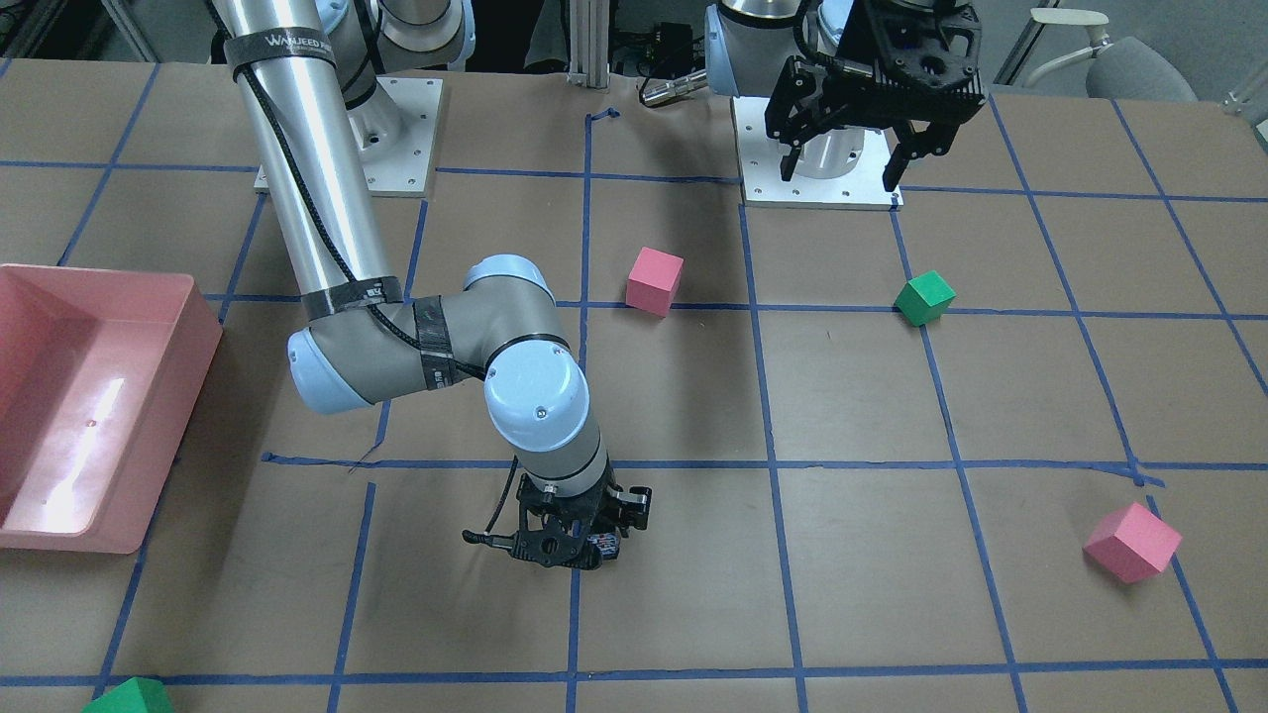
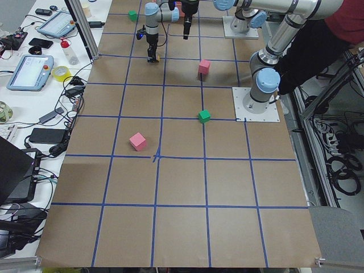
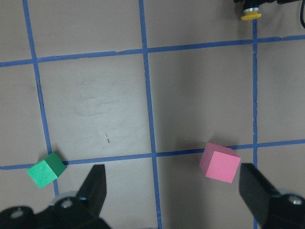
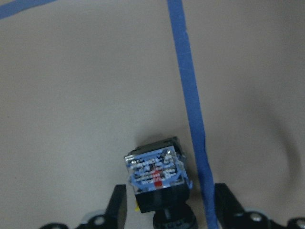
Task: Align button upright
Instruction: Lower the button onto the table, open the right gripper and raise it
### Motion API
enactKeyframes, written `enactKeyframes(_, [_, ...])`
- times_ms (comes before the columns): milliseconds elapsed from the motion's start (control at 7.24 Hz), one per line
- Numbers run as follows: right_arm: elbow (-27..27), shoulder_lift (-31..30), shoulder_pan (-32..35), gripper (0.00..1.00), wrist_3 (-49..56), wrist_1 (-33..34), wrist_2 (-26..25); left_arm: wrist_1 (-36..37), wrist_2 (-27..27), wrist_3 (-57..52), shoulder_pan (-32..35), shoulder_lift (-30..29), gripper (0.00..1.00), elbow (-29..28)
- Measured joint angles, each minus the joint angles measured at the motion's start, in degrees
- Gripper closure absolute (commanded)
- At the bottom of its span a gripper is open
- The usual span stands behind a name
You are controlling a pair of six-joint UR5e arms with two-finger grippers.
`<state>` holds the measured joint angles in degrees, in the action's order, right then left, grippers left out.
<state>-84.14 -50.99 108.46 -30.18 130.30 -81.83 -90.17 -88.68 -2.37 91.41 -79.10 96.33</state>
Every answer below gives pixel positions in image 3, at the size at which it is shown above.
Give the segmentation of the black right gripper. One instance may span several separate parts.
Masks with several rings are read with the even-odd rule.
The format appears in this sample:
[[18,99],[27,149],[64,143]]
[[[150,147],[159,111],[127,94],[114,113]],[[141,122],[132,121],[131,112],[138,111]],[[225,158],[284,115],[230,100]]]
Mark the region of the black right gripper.
[[234,3],[243,2],[244,5],[262,5],[265,3],[287,4],[295,2],[295,0],[233,0]]

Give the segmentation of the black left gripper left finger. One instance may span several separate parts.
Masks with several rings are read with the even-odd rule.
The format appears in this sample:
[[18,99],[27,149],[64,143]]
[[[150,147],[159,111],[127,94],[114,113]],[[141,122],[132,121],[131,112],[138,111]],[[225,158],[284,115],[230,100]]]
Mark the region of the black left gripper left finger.
[[45,210],[14,206],[0,213],[2,229],[109,229],[100,218],[107,195],[104,165],[94,165],[77,192],[58,195]]

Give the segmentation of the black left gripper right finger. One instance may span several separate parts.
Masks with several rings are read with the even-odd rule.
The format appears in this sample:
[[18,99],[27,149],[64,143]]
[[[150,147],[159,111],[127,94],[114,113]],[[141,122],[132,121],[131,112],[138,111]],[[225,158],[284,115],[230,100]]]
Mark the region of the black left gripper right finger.
[[280,192],[251,163],[241,164],[239,193],[262,229],[305,227],[305,198]]

